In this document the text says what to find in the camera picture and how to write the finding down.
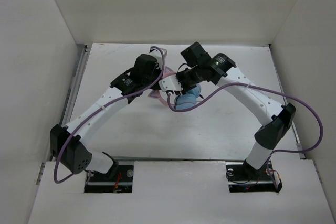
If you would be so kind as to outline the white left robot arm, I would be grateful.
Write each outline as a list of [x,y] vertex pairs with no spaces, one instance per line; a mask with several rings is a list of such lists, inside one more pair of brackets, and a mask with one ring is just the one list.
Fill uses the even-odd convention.
[[115,113],[129,105],[148,89],[159,88],[165,68],[166,51],[152,47],[147,54],[139,55],[134,66],[118,75],[82,115],[64,126],[56,124],[50,131],[50,152],[56,159],[54,181],[58,179],[59,165],[64,165],[71,175],[83,171],[99,173],[105,180],[117,176],[118,162],[105,152],[89,151],[95,132]]

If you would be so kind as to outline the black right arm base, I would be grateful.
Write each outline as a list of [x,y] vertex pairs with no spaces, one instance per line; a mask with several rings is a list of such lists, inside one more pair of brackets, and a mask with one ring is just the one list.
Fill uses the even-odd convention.
[[230,193],[279,193],[282,190],[282,179],[272,163],[268,162],[260,170],[248,171],[243,162],[226,163],[226,179]]

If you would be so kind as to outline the pink blue cat-ear headphones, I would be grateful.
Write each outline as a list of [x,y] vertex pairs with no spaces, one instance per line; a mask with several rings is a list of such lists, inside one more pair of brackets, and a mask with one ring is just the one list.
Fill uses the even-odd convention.
[[[169,75],[176,74],[175,71],[172,71],[171,68],[165,67],[162,78],[165,78]],[[201,85],[197,84],[196,87],[187,91],[185,94],[176,95],[174,104],[170,103],[171,106],[174,105],[176,110],[184,110],[195,106],[198,101],[197,98],[201,96]],[[159,100],[164,106],[169,107],[167,99],[163,98],[159,90],[153,90],[148,94],[149,98]]]

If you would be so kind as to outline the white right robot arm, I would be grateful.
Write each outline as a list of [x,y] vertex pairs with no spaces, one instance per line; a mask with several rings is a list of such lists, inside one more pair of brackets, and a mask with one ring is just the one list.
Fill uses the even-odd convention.
[[186,93],[197,84],[207,81],[224,87],[259,121],[255,144],[244,160],[243,172],[250,179],[259,176],[267,158],[290,129],[296,107],[283,105],[253,88],[253,83],[241,72],[236,63],[223,53],[211,57],[200,43],[195,42],[181,52],[189,68],[177,74],[177,80]]

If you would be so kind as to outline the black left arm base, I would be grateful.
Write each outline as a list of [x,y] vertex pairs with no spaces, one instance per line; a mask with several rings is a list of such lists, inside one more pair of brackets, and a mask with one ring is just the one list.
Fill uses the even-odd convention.
[[128,194],[133,190],[134,161],[119,161],[119,166],[111,178],[106,174],[89,172],[86,175],[86,194]]

